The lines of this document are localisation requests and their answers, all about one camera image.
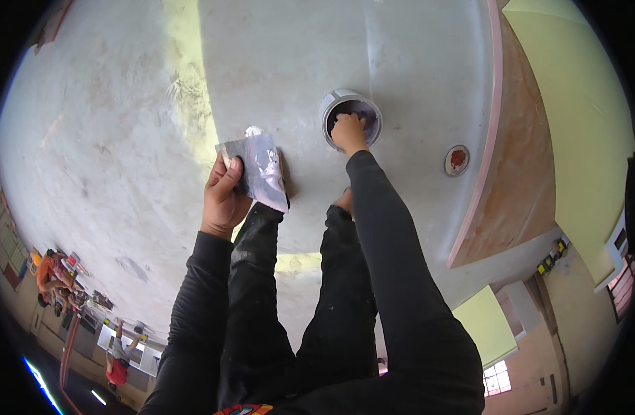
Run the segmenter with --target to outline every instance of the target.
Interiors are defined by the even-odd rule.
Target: window
[[[633,274],[635,273],[635,261],[624,258],[624,268],[621,273],[607,285],[608,294],[615,309],[617,322],[624,318],[624,314],[631,303],[633,293]]]
[[[511,390],[511,380],[508,378],[506,361],[496,363],[483,371],[484,396],[492,396]]]

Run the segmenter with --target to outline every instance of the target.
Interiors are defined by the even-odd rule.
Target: bucket
[[[331,138],[331,130],[339,113],[357,112],[360,118],[366,118],[366,145],[371,148],[382,134],[382,113],[377,105],[361,94],[352,90],[340,88],[331,91],[322,99],[320,104],[320,116],[322,119],[322,133],[327,143],[336,150],[345,153],[343,149],[334,144]]]

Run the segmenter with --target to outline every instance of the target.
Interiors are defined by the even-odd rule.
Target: paint stain
[[[462,166],[465,162],[465,158],[467,158],[467,155],[463,150],[454,151],[453,153],[451,153],[451,167],[457,169],[458,167]]]
[[[124,271],[132,276],[141,279],[143,282],[149,281],[149,277],[147,277],[147,273],[138,265],[137,262],[133,261],[127,256],[120,256],[114,259],[117,261],[117,265],[122,267]]]

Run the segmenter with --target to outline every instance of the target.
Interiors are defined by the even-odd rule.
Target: hand
[[[365,118],[359,120],[356,113],[339,113],[336,119],[336,124],[331,130],[331,138],[335,145],[345,150],[347,157],[352,157],[360,150],[370,151],[366,145],[366,134],[363,132]]]
[[[250,197],[234,192],[243,170],[244,164],[239,157],[232,159],[229,169],[225,168],[223,154],[218,152],[205,185],[200,231],[230,241],[232,229],[244,220],[253,202]]]

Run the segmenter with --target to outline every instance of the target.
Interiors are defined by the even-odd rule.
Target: black pants
[[[335,205],[327,211],[319,302],[296,356],[276,309],[273,269],[282,220],[282,213],[257,203],[234,241],[219,410],[239,403],[272,404],[378,376],[377,308],[352,216]]]

